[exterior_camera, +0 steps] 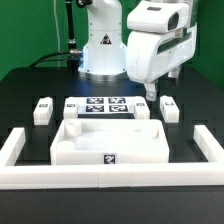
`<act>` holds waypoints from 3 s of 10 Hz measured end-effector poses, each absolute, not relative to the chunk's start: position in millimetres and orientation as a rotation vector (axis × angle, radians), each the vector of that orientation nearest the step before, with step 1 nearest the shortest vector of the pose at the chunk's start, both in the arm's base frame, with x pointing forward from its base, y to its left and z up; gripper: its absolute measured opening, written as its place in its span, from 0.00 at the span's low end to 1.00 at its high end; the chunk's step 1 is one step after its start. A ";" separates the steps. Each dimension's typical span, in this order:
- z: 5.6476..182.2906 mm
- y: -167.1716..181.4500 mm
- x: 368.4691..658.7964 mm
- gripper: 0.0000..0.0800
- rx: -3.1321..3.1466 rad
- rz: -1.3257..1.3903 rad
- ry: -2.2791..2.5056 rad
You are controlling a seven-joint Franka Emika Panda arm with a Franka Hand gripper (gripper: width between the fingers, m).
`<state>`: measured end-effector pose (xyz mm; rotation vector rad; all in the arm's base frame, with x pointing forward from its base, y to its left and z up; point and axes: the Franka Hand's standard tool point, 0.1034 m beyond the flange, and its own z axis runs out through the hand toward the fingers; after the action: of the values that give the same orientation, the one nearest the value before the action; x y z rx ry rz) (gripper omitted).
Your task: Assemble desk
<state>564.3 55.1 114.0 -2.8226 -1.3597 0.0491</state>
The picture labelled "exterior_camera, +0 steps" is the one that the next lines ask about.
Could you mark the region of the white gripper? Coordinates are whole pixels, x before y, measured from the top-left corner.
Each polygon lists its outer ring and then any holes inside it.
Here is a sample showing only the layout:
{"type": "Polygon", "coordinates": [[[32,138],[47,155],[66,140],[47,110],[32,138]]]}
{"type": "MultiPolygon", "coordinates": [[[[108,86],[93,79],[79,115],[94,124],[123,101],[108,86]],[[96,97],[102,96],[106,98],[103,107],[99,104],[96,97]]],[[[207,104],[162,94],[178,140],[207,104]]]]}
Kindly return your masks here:
{"type": "Polygon", "coordinates": [[[146,99],[156,100],[155,84],[168,73],[168,82],[178,84],[181,64],[194,54],[194,27],[187,0],[141,0],[128,15],[131,30],[127,43],[127,74],[145,84],[146,99]]]}

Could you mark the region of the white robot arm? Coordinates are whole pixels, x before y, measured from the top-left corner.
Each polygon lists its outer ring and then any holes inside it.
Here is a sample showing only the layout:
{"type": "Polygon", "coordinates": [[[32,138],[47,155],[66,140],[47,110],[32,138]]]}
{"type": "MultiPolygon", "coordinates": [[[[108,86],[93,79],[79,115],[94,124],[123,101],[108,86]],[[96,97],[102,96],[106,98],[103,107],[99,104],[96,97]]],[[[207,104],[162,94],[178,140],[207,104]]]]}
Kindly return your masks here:
{"type": "Polygon", "coordinates": [[[88,13],[88,42],[79,71],[96,80],[126,73],[142,83],[146,98],[157,98],[157,80],[179,76],[196,48],[198,0],[140,0],[128,14],[131,30],[122,41],[119,0],[78,0],[88,13]]]}

